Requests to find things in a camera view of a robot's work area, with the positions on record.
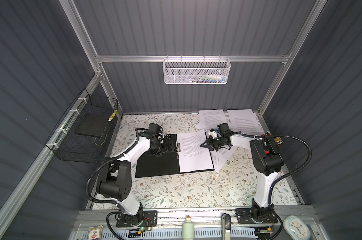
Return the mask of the printed paper sheet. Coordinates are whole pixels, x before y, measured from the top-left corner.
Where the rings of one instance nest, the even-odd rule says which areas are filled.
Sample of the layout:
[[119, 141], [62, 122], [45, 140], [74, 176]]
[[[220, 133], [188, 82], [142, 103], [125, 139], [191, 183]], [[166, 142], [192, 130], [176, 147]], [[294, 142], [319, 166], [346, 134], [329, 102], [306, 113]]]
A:
[[217, 129], [218, 125], [227, 123], [227, 118], [223, 110], [203, 110], [199, 111], [200, 122], [196, 125], [197, 130]]
[[257, 115], [252, 110], [228, 110], [230, 119], [229, 127], [233, 132], [260, 136], [264, 130], [258, 121]]
[[180, 173], [214, 170], [209, 149], [201, 147], [205, 140], [207, 137], [204, 130], [177, 134]]
[[224, 147], [218, 151], [211, 151], [215, 172], [218, 173], [224, 167], [225, 163], [232, 156], [236, 148], [237, 147]]

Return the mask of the red folder with black inside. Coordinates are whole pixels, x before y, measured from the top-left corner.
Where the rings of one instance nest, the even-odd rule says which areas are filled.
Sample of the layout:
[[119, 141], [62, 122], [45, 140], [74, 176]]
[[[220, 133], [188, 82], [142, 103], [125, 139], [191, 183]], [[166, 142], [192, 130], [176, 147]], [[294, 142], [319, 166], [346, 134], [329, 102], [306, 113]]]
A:
[[136, 178], [177, 175], [180, 173], [177, 151], [162, 156], [147, 156], [145, 152], [137, 161]]

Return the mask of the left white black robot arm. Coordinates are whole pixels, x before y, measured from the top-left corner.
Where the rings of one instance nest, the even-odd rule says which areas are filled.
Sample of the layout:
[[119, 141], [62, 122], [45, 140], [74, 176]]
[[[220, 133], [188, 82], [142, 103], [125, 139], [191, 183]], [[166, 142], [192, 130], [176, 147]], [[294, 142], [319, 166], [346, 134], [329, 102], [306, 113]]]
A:
[[141, 220], [143, 206], [131, 193], [132, 166], [137, 166], [139, 178], [177, 174], [180, 167], [175, 134], [165, 135], [163, 128], [154, 123], [148, 129], [136, 128], [135, 132], [135, 140], [99, 170], [96, 192], [125, 216]]

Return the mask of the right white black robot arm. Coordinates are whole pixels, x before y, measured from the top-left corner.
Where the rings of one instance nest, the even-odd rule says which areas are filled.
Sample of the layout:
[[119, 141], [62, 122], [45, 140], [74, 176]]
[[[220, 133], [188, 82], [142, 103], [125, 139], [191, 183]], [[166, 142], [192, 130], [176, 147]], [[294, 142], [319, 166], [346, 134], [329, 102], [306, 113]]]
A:
[[284, 165], [278, 144], [271, 135], [248, 135], [230, 130], [227, 123], [208, 132], [208, 138], [200, 145], [209, 151], [229, 150], [231, 147], [249, 148], [254, 168], [259, 173], [255, 197], [248, 214], [255, 223], [261, 223], [273, 216], [270, 194], [272, 183], [277, 179], [278, 172]]

